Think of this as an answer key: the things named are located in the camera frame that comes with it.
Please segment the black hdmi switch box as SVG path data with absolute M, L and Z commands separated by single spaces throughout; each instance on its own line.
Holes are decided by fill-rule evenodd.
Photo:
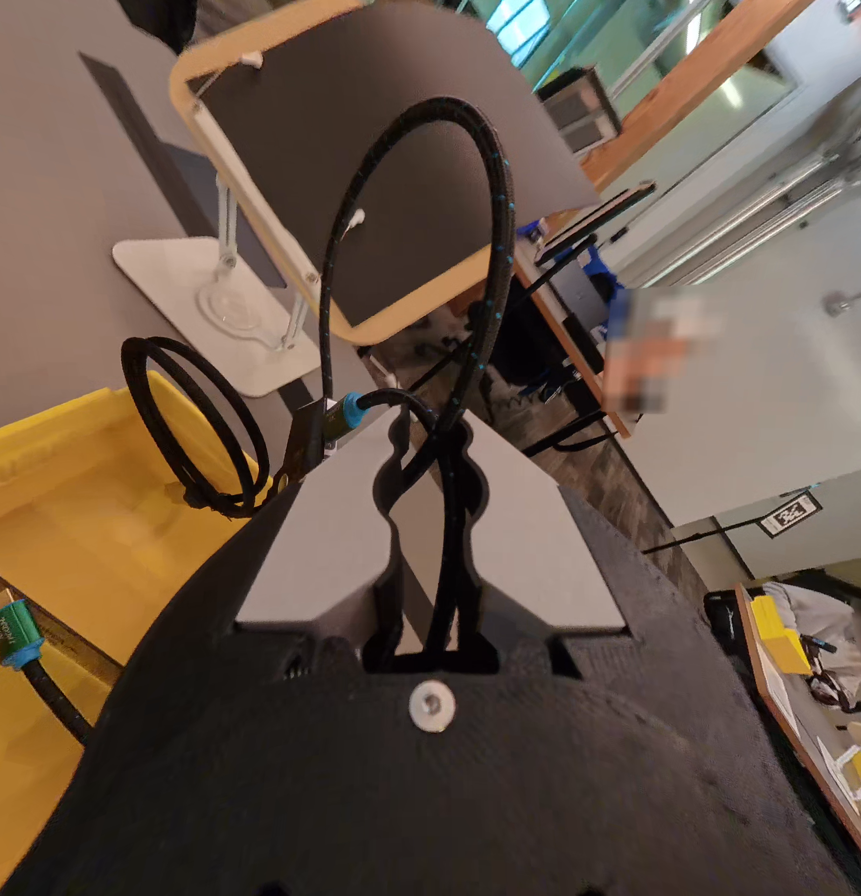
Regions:
M 325 456 L 324 421 L 326 400 L 324 398 L 296 409 L 285 447 L 284 461 L 280 474 L 289 487 L 321 465 Z

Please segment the yellow plastic bin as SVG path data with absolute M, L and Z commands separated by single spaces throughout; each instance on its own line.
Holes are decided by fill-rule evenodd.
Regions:
M 43 666 L 86 721 L 95 724 L 121 670 L 77 633 L 45 633 Z M 22 673 L 0 665 L 0 887 L 66 790 L 82 746 Z
M 0 578 L 122 666 L 246 522 L 185 503 L 126 388 L 0 427 Z

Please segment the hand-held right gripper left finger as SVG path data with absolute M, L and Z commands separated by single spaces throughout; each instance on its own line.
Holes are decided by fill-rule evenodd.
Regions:
M 235 618 L 254 631 L 373 635 L 376 597 L 401 560 L 389 516 L 409 447 L 389 409 L 302 480 Z

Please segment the black and white marker sign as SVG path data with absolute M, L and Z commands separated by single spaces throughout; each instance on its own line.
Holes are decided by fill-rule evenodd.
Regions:
M 784 533 L 809 520 L 823 510 L 810 489 L 798 492 L 785 503 L 777 506 L 765 516 L 756 520 L 756 525 L 770 539 L 777 539 Z

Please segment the background wooden-edged table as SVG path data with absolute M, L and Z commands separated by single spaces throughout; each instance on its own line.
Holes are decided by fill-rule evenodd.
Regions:
M 861 724 L 848 717 L 839 730 L 839 722 L 810 695 L 805 678 L 785 675 L 773 666 L 757 635 L 750 609 L 753 598 L 741 584 L 735 586 L 735 598 L 757 705 L 769 719 L 772 744 L 817 833 L 861 894 L 861 806 L 845 798 L 832 763 L 851 745 L 861 745 Z

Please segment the braided hdmi cable green plug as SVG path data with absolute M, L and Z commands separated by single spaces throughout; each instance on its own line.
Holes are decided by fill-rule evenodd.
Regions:
M 497 132 L 485 115 L 465 100 L 436 97 L 407 108 L 382 132 L 363 157 L 347 186 L 335 215 L 320 275 L 319 351 L 322 397 L 331 399 L 333 371 L 330 348 L 330 311 L 335 261 L 347 227 L 354 216 L 357 200 L 369 177 L 388 153 L 409 133 L 422 126 L 447 122 L 464 130 L 472 139 L 487 176 L 490 190 L 492 235 L 491 253 L 481 318 L 466 349 L 458 379 L 439 415 L 433 415 L 410 392 L 377 390 L 367 398 L 369 405 L 407 405 L 424 426 L 425 442 L 403 473 L 403 491 L 408 491 L 436 462 L 444 499 L 444 542 L 437 582 L 437 596 L 431 623 L 422 651 L 423 659 L 436 665 L 444 658 L 448 634 L 458 609 L 462 574 L 467 504 L 462 495 L 462 477 L 458 471 L 457 440 L 454 434 L 465 410 L 465 398 L 485 368 L 499 333 L 507 302 L 514 265 L 515 213 L 512 169 Z
M 87 746 L 92 726 L 68 699 L 42 664 L 44 636 L 31 614 L 26 599 L 13 599 L 0 606 L 0 665 L 21 673 L 44 705 L 73 736 Z

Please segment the black pole stand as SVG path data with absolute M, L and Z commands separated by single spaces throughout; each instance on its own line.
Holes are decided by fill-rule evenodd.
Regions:
M 675 547 L 684 546 L 686 544 L 696 543 L 701 540 L 709 539 L 714 536 L 722 536 L 727 534 L 728 532 L 734 532 L 736 530 L 744 529 L 749 526 L 756 526 L 761 532 L 765 533 L 769 538 L 774 539 L 776 536 L 774 533 L 770 532 L 764 525 L 763 520 L 761 518 L 749 519 L 746 521 L 739 521 L 737 523 L 730 524 L 728 526 L 717 525 L 716 528 L 708 531 L 695 533 L 690 536 L 685 536 L 682 539 L 675 539 L 670 542 L 666 542 L 657 546 L 652 546 L 641 551 L 642 555 L 651 555 L 658 554 L 660 552 L 671 550 Z

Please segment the small black cabinet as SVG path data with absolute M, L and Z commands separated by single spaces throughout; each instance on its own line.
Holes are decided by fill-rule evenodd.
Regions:
M 623 132 L 594 66 L 571 67 L 535 89 L 535 95 L 576 159 Z

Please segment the white stand with clear arms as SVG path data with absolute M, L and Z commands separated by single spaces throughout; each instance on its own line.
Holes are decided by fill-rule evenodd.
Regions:
M 319 348 L 304 332 L 317 275 L 311 264 L 282 275 L 287 311 L 241 256 L 235 195 L 219 175 L 215 184 L 216 238 L 126 240 L 112 258 L 240 395 L 258 398 L 319 369 Z

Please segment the black board with wooden rim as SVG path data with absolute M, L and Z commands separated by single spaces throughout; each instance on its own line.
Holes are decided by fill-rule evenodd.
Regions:
M 185 50 L 170 97 L 207 156 L 190 102 L 218 68 L 225 72 L 208 88 L 208 109 L 320 275 L 359 163 L 402 112 L 428 98 L 459 98 L 488 118 L 512 169 L 518 227 L 599 203 L 496 37 L 452 11 L 296 2 Z M 485 279 L 490 190 L 461 128 L 438 122 L 406 135 L 356 207 L 365 220 L 335 261 L 331 328 L 340 338 L 382 342 Z

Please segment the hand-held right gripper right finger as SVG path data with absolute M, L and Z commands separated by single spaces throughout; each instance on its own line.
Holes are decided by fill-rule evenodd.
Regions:
M 626 628 L 557 482 L 471 411 L 465 456 L 479 473 L 469 526 L 486 639 L 613 634 Z

